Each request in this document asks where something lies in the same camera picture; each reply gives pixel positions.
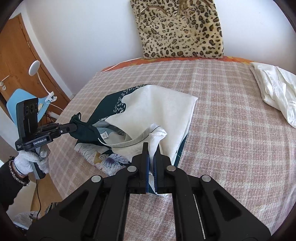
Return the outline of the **black sleeved left forearm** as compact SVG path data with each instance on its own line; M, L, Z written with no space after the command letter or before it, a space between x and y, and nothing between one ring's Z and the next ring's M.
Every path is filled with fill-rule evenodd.
M1 166L1 206L7 211L19 191L30 182L28 176L20 175L14 168L14 157Z

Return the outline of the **white gloved left hand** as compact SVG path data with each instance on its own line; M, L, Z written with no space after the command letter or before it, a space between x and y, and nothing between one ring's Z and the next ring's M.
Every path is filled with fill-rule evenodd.
M26 152L24 150L19 151L18 155L14 158L14 168L22 176L27 176L29 173L33 172L31 163L36 163L39 169L45 174L49 173L49 163L48 156L50 154L50 149L43 147L40 149L40 153Z

